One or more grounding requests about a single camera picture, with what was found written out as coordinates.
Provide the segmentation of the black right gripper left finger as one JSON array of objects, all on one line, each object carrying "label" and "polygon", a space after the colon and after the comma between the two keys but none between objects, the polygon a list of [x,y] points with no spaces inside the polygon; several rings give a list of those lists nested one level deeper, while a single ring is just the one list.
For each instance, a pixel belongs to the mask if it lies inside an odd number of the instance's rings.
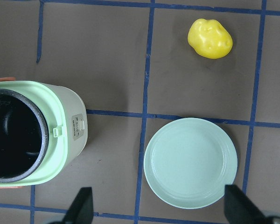
[{"label": "black right gripper left finger", "polygon": [[79,190],[62,224],[91,224],[93,221],[93,196],[91,187]]}]

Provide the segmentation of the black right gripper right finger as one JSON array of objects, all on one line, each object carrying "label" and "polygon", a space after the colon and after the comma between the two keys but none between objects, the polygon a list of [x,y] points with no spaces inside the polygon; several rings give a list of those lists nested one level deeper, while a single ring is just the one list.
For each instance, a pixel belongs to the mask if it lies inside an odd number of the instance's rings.
[{"label": "black right gripper right finger", "polygon": [[270,220],[237,185],[225,185],[224,215],[230,224],[270,223]]}]

